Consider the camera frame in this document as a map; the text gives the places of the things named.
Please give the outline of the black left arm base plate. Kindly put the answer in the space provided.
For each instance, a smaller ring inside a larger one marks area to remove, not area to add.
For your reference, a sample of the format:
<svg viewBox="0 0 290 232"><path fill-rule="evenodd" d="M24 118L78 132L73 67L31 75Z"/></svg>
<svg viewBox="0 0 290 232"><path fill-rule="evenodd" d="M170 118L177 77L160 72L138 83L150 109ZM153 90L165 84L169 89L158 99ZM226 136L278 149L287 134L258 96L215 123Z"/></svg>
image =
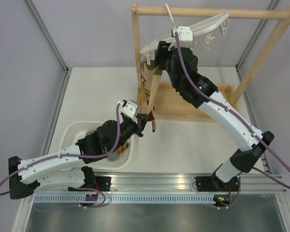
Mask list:
<svg viewBox="0 0 290 232"><path fill-rule="evenodd" d="M100 191L109 191L111 186L110 176L97 176L86 180L80 187L68 187L68 191L85 191L84 188L97 189Z"/></svg>

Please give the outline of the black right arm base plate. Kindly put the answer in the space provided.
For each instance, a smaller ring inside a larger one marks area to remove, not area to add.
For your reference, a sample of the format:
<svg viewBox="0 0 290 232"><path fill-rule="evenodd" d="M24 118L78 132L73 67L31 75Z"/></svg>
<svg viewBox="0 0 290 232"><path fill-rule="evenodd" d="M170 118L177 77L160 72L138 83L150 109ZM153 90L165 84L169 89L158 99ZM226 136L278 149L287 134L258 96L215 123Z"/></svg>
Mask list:
<svg viewBox="0 0 290 232"><path fill-rule="evenodd" d="M196 186L199 192L236 192L239 189L239 179L235 176L225 183L217 177L197 176Z"/></svg>

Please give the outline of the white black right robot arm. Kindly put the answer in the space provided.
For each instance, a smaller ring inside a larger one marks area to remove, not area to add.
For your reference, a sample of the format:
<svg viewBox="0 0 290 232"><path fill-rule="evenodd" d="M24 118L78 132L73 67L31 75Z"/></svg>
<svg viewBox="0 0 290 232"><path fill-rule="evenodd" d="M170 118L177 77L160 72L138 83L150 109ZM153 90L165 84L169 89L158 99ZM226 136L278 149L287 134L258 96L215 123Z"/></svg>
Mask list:
<svg viewBox="0 0 290 232"><path fill-rule="evenodd" d="M165 70L183 100L210 116L234 140L238 149L210 177L215 190L223 190L240 173L249 173L274 135L250 125L224 98L218 87L198 73L198 58L187 47L160 41L154 64Z"/></svg>

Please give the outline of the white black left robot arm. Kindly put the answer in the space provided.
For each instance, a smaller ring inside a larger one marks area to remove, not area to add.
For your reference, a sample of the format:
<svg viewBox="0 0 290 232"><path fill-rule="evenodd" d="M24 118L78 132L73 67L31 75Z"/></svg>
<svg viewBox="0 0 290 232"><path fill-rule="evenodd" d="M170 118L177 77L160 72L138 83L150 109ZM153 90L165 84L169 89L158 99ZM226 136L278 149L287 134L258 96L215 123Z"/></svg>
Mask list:
<svg viewBox="0 0 290 232"><path fill-rule="evenodd" d="M9 158L10 199L18 200L28 197L45 185L58 187L62 182L52 181L50 175L76 166L81 166L81 176L71 181L67 185L68 189L93 190L96 186L96 179L88 164L107 158L133 135L142 137L147 122L152 119L146 114L138 114L135 118L130 118L124 113L116 116L122 118L104 122L94 132L59 152L31 160L21 159L18 156Z"/></svg>

